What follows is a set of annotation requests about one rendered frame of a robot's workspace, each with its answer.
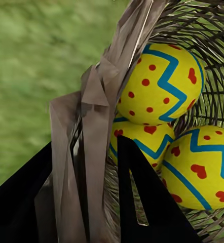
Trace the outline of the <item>wicker basket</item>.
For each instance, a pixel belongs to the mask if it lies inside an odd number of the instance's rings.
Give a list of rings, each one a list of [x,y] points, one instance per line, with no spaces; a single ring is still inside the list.
[[[134,71],[146,44],[159,43],[181,46],[208,66],[204,94],[212,95],[210,117],[202,115],[200,97],[191,110],[178,120],[171,121],[175,137],[190,127],[201,125],[202,118],[209,125],[224,122],[220,94],[224,94],[214,68],[224,80],[220,67],[224,67],[224,49],[217,38],[224,42],[224,0],[130,0],[118,21],[112,43],[99,53],[99,61],[81,75],[80,91],[49,100],[52,146],[52,171],[34,198],[39,243],[121,243],[120,217],[114,206],[120,207],[118,166],[109,154],[113,120],[119,111],[116,106]],[[194,3],[194,4],[192,4]],[[196,8],[192,11],[185,9]],[[182,14],[174,15],[174,12]],[[197,21],[204,18],[220,29],[215,32]],[[199,24],[203,29],[192,26]],[[208,36],[203,31],[209,31]],[[186,44],[187,46],[185,46]],[[197,53],[196,53],[197,52]],[[213,90],[207,70],[211,69],[216,92]],[[217,81],[223,87],[218,89]],[[209,89],[208,89],[209,87]],[[214,94],[218,96],[216,105]],[[221,118],[218,117],[220,106]],[[212,117],[214,107],[215,115]],[[194,116],[194,110],[196,115]],[[134,179],[131,184],[135,187]],[[138,191],[132,190],[136,195]],[[146,226],[145,211],[140,199],[136,204],[136,219]],[[224,208],[214,213],[181,208],[188,221],[206,213],[193,229],[204,228],[197,233],[210,236],[203,243],[224,243],[224,237],[213,240],[224,232],[224,214],[216,217]],[[210,219],[213,223],[205,224]],[[207,232],[214,226],[220,229]]]

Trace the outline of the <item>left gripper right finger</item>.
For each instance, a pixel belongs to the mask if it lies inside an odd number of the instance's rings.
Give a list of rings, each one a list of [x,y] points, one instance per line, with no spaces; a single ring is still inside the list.
[[[203,243],[137,144],[118,135],[119,217],[121,243]],[[136,219],[133,185],[148,224]]]

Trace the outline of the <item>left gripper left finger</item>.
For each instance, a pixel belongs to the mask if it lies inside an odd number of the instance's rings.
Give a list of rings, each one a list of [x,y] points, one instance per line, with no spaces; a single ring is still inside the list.
[[[51,171],[49,142],[0,186],[0,243],[39,243],[34,198]]]

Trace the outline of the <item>easter egg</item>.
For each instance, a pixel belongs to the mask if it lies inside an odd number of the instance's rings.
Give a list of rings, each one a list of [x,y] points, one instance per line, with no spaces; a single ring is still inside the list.
[[[133,140],[157,174],[162,174],[162,160],[169,146],[176,139],[171,123],[160,126],[146,127],[137,125],[119,112],[113,120],[109,154],[118,166],[118,135]]]
[[[137,125],[164,125],[191,110],[205,85],[196,55],[181,46],[146,44],[116,110]]]
[[[224,208],[224,128],[190,127],[162,160],[160,179],[181,208]]]

